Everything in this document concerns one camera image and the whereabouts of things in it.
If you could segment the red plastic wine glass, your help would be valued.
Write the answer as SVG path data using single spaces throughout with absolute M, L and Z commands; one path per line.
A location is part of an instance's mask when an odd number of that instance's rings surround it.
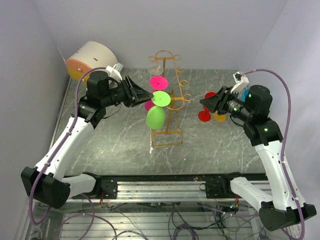
M 209 98 L 214 96 L 215 92 L 208 92 L 205 94 L 205 98 Z M 198 119 L 202 122 L 209 122 L 211 120 L 211 113 L 209 110 L 203 105 L 203 110 L 198 113 Z

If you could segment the orange plastic wine glass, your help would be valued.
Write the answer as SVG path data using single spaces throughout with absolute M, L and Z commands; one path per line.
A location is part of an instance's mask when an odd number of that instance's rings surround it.
M 218 113 L 214 112 L 213 113 L 213 118 L 217 121 L 217 122 L 224 122 L 227 119 L 227 115 L 226 114 L 222 114 L 219 115 Z

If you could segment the pink plastic wine glass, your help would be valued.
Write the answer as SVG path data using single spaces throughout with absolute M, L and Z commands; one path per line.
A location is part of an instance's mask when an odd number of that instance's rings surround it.
M 165 77 L 157 75 L 150 78 L 149 85 L 152 88 L 151 93 L 153 94 L 156 91 L 165 90 L 168 87 L 169 83 Z M 155 104 L 151 100 L 147 101 L 144 104 L 144 108 L 146 111 L 149 111 L 154 106 Z

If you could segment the green plastic wine glass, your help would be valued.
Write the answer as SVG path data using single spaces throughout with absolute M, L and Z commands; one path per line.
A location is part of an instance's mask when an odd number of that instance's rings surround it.
M 145 103 L 146 125 L 153 130 L 161 129 L 165 123 L 165 107 L 171 103 L 170 95 L 165 91 L 155 91 L 151 100 Z

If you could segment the blue plastic wine glass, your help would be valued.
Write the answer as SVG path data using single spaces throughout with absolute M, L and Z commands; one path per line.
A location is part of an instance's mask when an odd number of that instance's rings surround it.
M 246 100 L 246 97 L 247 95 L 249 94 L 249 89 L 246 89 L 244 92 L 243 92 L 243 95 L 241 97 L 242 101 L 244 102 Z

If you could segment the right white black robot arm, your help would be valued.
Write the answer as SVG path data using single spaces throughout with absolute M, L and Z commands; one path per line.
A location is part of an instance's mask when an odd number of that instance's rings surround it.
M 242 197 L 259 213 L 263 226 L 270 232 L 301 223 L 317 214 L 298 191 L 293 175 L 281 150 L 284 143 L 279 125 L 268 115 L 272 103 L 270 90 L 262 85 L 249 88 L 244 101 L 223 86 L 215 95 L 199 102 L 211 113 L 230 114 L 243 122 L 243 130 L 258 153 L 271 194 L 267 194 L 244 176 L 234 173 L 220 186 L 221 194 Z

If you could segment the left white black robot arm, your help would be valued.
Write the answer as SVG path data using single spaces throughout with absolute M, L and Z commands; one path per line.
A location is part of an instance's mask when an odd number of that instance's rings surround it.
M 86 94 L 75 98 L 74 112 L 58 140 L 35 167 L 25 167 L 21 173 L 30 201 L 37 200 L 59 209 L 67 199 L 82 193 L 91 199 L 98 198 L 102 193 L 100 176 L 84 172 L 65 177 L 71 158 L 105 118 L 107 107 L 122 104 L 133 108 L 153 97 L 128 76 L 122 78 L 116 87 L 110 88 L 110 82 L 115 79 L 101 67 L 90 70 L 87 75 Z

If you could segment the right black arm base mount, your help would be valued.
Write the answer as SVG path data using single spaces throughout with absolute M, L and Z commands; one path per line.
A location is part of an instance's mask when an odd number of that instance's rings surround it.
M 250 174 L 232 172 L 227 174 L 201 174 L 196 179 L 201 183 L 199 189 L 205 192 L 207 199 L 233 199 L 236 194 L 231 190 L 231 180 L 238 177 L 249 177 Z

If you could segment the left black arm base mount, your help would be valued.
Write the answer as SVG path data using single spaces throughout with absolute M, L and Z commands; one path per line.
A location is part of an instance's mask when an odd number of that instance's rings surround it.
M 97 184 L 97 196 L 103 199 L 116 199 L 118 183 L 110 178 L 101 178 Z

